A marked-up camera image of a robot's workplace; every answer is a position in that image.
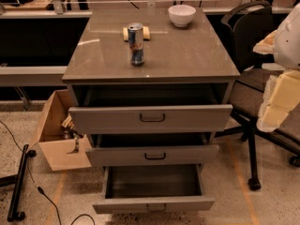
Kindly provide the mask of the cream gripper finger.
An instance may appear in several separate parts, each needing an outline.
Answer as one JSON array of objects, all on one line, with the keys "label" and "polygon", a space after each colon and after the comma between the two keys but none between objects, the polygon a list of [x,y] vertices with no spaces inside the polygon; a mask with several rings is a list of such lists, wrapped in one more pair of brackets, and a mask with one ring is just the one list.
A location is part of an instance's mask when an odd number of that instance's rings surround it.
[{"label": "cream gripper finger", "polygon": [[277,31],[273,31],[260,42],[258,42],[253,47],[253,51],[259,54],[273,54],[276,33]]},{"label": "cream gripper finger", "polygon": [[300,103],[300,71],[287,70],[279,76],[271,75],[262,98],[257,128],[262,132],[272,132]]}]

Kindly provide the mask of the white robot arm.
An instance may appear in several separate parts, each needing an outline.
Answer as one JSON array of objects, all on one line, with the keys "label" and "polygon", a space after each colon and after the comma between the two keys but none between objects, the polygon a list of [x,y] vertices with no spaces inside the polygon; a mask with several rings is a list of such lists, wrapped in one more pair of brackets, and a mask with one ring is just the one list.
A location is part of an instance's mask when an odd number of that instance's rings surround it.
[{"label": "white robot arm", "polygon": [[278,77],[271,75],[264,89],[257,128],[271,132],[279,128],[300,103],[300,4],[253,51],[272,54],[275,63],[284,68]]}]

